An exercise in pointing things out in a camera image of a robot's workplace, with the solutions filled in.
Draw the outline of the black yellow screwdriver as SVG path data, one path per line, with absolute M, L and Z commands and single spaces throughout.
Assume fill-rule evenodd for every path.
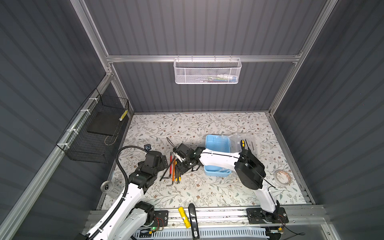
M 241 149 L 244 150 L 245 149 L 245 140 L 241 140 Z

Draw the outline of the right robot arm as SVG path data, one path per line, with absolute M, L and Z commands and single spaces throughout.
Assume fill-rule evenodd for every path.
M 173 153 L 177 171 L 182 175 L 195 166 L 215 166 L 236 172 L 241 183 L 255 191 L 260 202 L 261 218 L 268 223 L 279 219 L 280 203 L 270 192 L 273 185 L 266 179 L 265 166 L 249 148 L 242 148 L 241 152 L 225 153 L 204 147 L 194 150 L 180 144 L 173 148 Z

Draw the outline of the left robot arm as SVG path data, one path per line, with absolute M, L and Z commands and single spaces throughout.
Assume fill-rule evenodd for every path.
M 138 149 L 146 153 L 145 160 L 130 175 L 119 161 L 120 153 L 126 149 Z M 154 184 L 158 173 L 168 168 L 167 157 L 152 150 L 150 144 L 143 148 L 125 146 L 118 150 L 115 162 L 123 174 L 125 187 L 101 220 L 85 235 L 78 234 L 76 240 L 129 240 L 140 227 L 153 223 L 154 206 L 142 199 Z

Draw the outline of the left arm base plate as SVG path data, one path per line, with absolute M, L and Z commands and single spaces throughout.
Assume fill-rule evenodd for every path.
M 143 227 L 167 227 L 169 220 L 169 211 L 155 210 L 154 217 L 150 218 L 151 221 L 144 224 Z

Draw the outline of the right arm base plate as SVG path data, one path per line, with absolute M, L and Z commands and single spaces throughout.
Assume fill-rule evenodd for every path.
M 266 212 L 261 208 L 247 208 L 247 218 L 250 224 L 286 224 L 289 222 L 284 208 L 277 208 L 273 213 Z

